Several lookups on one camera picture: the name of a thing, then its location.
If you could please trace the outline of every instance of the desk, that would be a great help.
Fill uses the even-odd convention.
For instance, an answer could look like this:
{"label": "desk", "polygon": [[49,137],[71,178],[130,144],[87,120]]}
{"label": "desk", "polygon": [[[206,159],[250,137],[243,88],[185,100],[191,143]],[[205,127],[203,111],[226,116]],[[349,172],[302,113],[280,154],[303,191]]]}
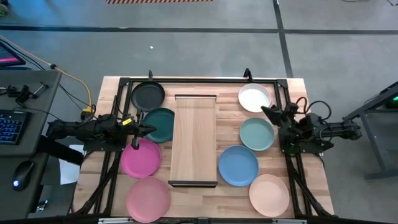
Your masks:
{"label": "desk", "polygon": [[[46,83],[50,88],[43,91],[36,100],[29,99],[25,105],[29,108],[36,108],[50,111],[50,107],[57,91],[61,74],[58,72],[33,72],[33,71],[0,71],[0,85],[12,85],[21,89],[23,85],[29,86],[30,91],[36,91],[41,86],[40,81]],[[18,107],[15,98],[0,96],[0,109],[12,110]],[[39,111],[32,111],[25,133],[18,146],[0,144],[0,220],[12,220],[27,218],[32,207],[36,206],[37,195],[40,192],[40,181],[47,163],[46,153],[36,153],[32,160],[35,168],[32,171],[30,184],[21,191],[12,189],[12,175],[16,167],[29,159],[35,152],[39,143],[47,114]]]}
{"label": "desk", "polygon": [[[99,100],[97,103],[97,114],[109,113],[113,104],[113,97],[117,92],[120,77],[104,77]],[[304,80],[295,78],[288,79],[289,92],[292,101],[299,97],[307,97]],[[225,84],[225,83],[162,83],[165,88],[165,101],[162,107],[175,110],[175,94],[206,94],[217,95],[216,100],[216,140],[217,156],[229,146],[241,144],[239,139],[239,127],[241,123],[250,117],[260,117],[267,119],[264,113],[250,113],[245,111],[239,104],[238,91],[244,84]],[[272,86],[264,85],[274,96]],[[122,102],[126,96],[126,90],[123,94]],[[130,113],[135,114],[134,107],[130,107]],[[276,140],[270,149],[262,152],[254,152],[259,161],[259,175],[272,174],[284,181],[289,187],[285,157],[280,152],[279,141]],[[170,163],[172,154],[172,142],[159,144],[162,152],[162,163],[154,174],[167,183],[170,178]],[[104,153],[94,152],[87,158],[81,167],[80,178],[75,191],[75,208],[79,209],[90,197],[98,185],[100,179],[101,166]],[[304,154],[303,164],[307,185],[317,200],[324,208],[333,213],[328,184],[322,162],[314,155]],[[112,216],[127,216],[126,195],[136,179],[125,174],[122,168],[119,168],[118,180],[111,211]],[[255,211],[249,201],[249,187],[233,187],[227,184],[218,174],[216,188],[173,188],[169,185],[171,192],[171,205],[164,217],[211,217],[211,218],[264,218]],[[103,206],[108,194],[108,188],[105,188],[103,197]],[[304,211],[303,198],[298,190],[300,208]],[[285,213],[280,217],[292,218],[294,212],[292,201]]]}

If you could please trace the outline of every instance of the pink plate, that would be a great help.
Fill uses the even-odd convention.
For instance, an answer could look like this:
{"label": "pink plate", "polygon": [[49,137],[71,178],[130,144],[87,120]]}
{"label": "pink plate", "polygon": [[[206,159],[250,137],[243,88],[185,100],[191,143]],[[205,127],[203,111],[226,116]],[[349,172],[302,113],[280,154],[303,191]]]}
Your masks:
{"label": "pink plate", "polygon": [[133,219],[150,223],[162,217],[170,205],[169,188],[155,177],[138,180],[127,195],[127,211]]}
{"label": "pink plate", "polygon": [[140,139],[138,144],[138,150],[131,145],[126,146],[121,159],[122,168],[133,178],[148,177],[160,165],[160,149],[156,143],[147,139]]}

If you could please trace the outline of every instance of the wooden cutting board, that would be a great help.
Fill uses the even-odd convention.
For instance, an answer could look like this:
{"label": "wooden cutting board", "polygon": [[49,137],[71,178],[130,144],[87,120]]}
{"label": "wooden cutting board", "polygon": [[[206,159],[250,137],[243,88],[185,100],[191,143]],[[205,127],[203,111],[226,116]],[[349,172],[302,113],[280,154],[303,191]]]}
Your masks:
{"label": "wooden cutting board", "polygon": [[176,95],[172,162],[173,187],[216,187],[216,96]]}

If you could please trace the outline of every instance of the computer mouse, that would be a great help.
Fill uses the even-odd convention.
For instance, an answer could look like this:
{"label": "computer mouse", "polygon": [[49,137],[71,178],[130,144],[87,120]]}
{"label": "computer mouse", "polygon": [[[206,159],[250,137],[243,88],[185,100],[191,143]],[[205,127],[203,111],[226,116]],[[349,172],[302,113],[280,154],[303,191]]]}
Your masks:
{"label": "computer mouse", "polygon": [[12,188],[14,190],[21,191],[29,185],[34,166],[35,164],[32,161],[24,161],[17,166],[12,176]]}

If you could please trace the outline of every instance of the yellow cable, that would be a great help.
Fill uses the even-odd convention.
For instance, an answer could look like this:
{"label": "yellow cable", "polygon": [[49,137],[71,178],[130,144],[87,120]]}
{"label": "yellow cable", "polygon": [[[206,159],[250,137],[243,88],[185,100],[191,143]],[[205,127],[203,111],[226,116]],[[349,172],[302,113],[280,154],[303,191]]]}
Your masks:
{"label": "yellow cable", "polygon": [[[13,43],[11,40],[5,38],[4,36],[0,35],[0,38],[4,39],[4,40],[7,41],[9,44],[14,45],[14,46],[17,47],[19,50],[21,50],[21,51],[27,53],[27,54],[30,55],[31,57],[36,58],[37,60],[39,60],[39,61],[41,61],[41,62],[43,62],[43,63],[46,63],[48,66],[51,66],[51,63],[46,62],[45,60],[43,60],[43,59],[41,59],[41,58],[39,58],[39,57],[36,57],[35,55],[29,53],[28,51],[24,50],[22,47],[20,47],[20,46],[18,46],[17,44]],[[57,68],[57,67],[55,67],[54,69],[58,70],[58,71],[61,72],[62,74],[66,75],[66,76],[68,76],[68,77],[70,77],[70,78],[72,78],[72,79],[74,79],[74,80],[79,81],[81,84],[83,84],[83,86],[85,86],[85,88],[86,88],[86,90],[87,90],[87,94],[88,94],[88,104],[89,104],[89,106],[88,106],[86,109],[84,109],[83,111],[90,113],[90,112],[91,112],[91,93],[90,93],[90,90],[88,89],[86,83],[84,83],[84,82],[83,82],[82,80],[80,80],[79,78],[74,77],[73,75],[69,75],[68,73],[64,72],[63,70],[61,70],[61,69],[59,69],[59,68]]]}

